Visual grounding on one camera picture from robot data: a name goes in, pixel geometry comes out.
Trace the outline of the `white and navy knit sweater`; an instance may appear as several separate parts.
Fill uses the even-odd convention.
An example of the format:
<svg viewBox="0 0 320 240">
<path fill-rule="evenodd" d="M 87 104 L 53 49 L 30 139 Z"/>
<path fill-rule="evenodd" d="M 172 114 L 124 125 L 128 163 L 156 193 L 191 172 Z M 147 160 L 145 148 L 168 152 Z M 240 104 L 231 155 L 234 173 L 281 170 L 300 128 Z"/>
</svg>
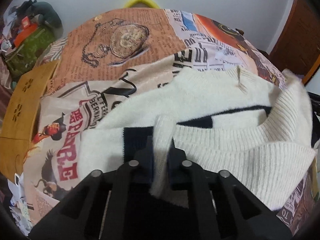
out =
<svg viewBox="0 0 320 240">
<path fill-rule="evenodd" d="M 316 156 L 308 93 L 290 71 L 283 75 L 280 89 L 242 67 L 183 68 L 171 83 L 125 100 L 83 131 L 79 177 L 116 170 L 135 152 L 129 140 L 148 132 L 153 196 L 185 204 L 166 185 L 167 155 L 175 145 L 205 170 L 228 170 L 269 209 L 280 209 Z"/>
</svg>

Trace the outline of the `newspaper print bed sheet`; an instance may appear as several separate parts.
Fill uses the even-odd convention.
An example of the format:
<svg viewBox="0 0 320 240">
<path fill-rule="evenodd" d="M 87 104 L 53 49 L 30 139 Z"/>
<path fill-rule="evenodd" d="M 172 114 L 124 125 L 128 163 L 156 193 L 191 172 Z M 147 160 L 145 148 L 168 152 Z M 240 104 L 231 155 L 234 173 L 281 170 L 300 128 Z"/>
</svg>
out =
<svg viewBox="0 0 320 240">
<path fill-rule="evenodd" d="M 210 18 L 179 10 L 127 8 L 99 15 L 69 33 L 41 101 L 39 130 L 23 165 L 32 224 L 80 183 L 81 135 L 125 100 L 171 83 L 183 68 L 242 67 L 280 89 L 285 76 L 242 35 Z M 143 132 L 128 145 L 138 150 Z M 312 128 L 311 146 L 317 138 Z M 277 217 L 296 233 L 318 197 L 315 158 Z"/>
</svg>

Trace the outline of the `yellow wooden board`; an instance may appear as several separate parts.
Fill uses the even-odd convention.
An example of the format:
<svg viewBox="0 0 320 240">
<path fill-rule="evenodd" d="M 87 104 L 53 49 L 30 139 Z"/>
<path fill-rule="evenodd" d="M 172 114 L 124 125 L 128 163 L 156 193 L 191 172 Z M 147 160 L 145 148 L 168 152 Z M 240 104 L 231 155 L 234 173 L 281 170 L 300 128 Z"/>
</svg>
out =
<svg viewBox="0 0 320 240">
<path fill-rule="evenodd" d="M 39 119 L 40 99 L 60 61 L 45 63 L 23 74 L 10 98 L 1 131 L 1 174 L 14 182 L 23 172 L 29 144 Z"/>
</svg>

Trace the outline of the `clutter pile beside bed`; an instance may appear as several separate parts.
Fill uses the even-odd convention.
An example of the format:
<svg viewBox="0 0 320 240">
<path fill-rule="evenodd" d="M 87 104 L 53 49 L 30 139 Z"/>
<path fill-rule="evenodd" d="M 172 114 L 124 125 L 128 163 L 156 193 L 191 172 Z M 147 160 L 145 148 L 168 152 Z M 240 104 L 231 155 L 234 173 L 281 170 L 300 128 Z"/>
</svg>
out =
<svg viewBox="0 0 320 240">
<path fill-rule="evenodd" d="M 23 236 L 28 237 L 33 226 L 28 213 L 23 179 L 23 174 L 15 174 L 12 182 L 1 174 L 1 204 Z"/>
</svg>

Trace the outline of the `yellow curved headboard bar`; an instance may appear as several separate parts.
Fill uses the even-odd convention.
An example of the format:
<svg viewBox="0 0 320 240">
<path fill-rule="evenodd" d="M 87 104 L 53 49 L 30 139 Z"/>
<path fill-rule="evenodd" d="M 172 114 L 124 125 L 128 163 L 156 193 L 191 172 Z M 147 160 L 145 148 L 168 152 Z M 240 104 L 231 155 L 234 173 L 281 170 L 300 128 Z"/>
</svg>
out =
<svg viewBox="0 0 320 240">
<path fill-rule="evenodd" d="M 128 0 L 123 8 L 152 8 L 159 9 L 160 6 L 153 0 Z"/>
</svg>

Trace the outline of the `green patterned storage bag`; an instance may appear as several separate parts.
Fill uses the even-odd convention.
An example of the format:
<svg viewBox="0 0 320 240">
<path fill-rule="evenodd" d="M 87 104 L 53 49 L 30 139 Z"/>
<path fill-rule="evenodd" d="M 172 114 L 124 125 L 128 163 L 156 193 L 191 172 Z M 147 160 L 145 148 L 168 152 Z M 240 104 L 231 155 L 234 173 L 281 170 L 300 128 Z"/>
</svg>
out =
<svg viewBox="0 0 320 240">
<path fill-rule="evenodd" d="M 55 36 L 47 27 L 38 27 L 13 52 L 4 56 L 11 78 L 18 80 L 33 69 L 44 50 L 54 42 Z"/>
</svg>

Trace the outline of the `brown wooden door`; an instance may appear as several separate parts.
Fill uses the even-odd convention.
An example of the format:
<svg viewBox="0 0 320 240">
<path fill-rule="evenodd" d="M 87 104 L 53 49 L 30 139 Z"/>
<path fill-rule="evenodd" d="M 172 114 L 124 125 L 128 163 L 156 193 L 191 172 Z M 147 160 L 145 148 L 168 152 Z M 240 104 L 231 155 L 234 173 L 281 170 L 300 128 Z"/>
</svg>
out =
<svg viewBox="0 0 320 240">
<path fill-rule="evenodd" d="M 319 18 L 305 0 L 293 0 L 270 59 L 279 70 L 300 76 L 304 85 L 319 69 Z"/>
</svg>

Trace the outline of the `grey plush toy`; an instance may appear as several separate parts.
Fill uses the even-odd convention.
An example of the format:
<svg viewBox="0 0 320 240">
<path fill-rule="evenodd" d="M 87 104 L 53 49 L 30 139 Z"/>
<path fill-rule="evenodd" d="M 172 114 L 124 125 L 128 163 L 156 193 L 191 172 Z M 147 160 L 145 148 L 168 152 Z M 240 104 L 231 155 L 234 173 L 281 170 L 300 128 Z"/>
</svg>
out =
<svg viewBox="0 0 320 240">
<path fill-rule="evenodd" d="M 63 26 L 60 17 L 53 7 L 47 2 L 35 2 L 27 10 L 26 16 L 31 22 L 39 26 L 48 27 L 56 37 L 63 34 Z"/>
</svg>

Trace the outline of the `orange box on bag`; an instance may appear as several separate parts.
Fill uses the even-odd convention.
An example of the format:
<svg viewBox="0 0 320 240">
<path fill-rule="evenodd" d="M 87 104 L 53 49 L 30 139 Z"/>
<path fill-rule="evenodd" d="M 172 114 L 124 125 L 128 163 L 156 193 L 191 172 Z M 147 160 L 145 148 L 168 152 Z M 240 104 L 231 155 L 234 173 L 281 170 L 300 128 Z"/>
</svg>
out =
<svg viewBox="0 0 320 240">
<path fill-rule="evenodd" d="M 28 16 L 22 19 L 22 30 L 17 34 L 14 45 L 18 47 L 28 36 L 30 36 L 36 29 L 38 25 L 32 23 Z"/>
</svg>

